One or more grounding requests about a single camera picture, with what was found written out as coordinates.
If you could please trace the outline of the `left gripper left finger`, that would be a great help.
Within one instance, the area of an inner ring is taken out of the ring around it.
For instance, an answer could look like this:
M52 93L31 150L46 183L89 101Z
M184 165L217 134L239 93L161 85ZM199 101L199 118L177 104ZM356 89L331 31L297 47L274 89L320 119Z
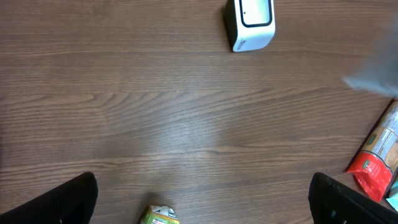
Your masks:
M88 224L98 198L95 175L85 172L1 215L1 224Z

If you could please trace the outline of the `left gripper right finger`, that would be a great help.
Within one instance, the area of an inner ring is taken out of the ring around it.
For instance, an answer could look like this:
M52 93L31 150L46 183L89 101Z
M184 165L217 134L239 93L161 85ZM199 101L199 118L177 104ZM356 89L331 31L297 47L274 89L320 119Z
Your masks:
M397 213L316 172L308 201L314 224L397 224Z

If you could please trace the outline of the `orange spaghetti packet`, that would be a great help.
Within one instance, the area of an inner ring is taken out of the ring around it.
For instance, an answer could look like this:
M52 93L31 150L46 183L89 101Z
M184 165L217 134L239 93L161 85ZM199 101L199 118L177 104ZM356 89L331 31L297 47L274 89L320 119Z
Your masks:
M377 123L347 172L362 189L380 202L397 170L397 101L393 101Z

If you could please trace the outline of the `teal snack packet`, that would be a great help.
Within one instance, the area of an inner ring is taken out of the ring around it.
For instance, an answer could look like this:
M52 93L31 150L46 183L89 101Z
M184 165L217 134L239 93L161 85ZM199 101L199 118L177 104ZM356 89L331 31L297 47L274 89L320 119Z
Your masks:
M398 211L398 180L396 179L390 188L390 193L388 198L386 198L390 206Z

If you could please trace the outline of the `green yellow snack packet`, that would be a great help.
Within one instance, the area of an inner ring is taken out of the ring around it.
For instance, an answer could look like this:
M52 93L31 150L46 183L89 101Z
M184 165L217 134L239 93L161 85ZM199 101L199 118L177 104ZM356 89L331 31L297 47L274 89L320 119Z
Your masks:
M150 205L139 224L180 224L180 221L172 208Z

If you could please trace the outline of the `white cream tube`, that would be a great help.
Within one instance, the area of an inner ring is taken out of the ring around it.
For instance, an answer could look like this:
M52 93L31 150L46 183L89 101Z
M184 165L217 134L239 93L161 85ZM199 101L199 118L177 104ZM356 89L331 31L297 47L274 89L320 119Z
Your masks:
M343 81L355 90L397 98L397 16L393 18L376 52Z

